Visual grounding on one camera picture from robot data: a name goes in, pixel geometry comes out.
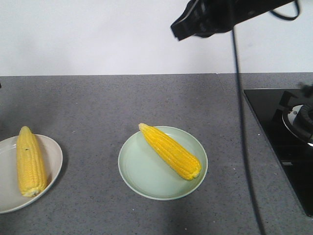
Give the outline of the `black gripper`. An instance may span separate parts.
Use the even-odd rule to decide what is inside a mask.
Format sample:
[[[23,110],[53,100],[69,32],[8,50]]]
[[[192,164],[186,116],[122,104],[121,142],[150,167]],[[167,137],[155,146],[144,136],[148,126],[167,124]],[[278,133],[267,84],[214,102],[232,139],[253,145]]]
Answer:
[[[270,12],[282,20],[293,21],[296,16],[287,16],[276,8],[294,0],[190,0],[170,28],[179,40],[191,36],[208,38],[217,33],[226,33],[237,24]]]

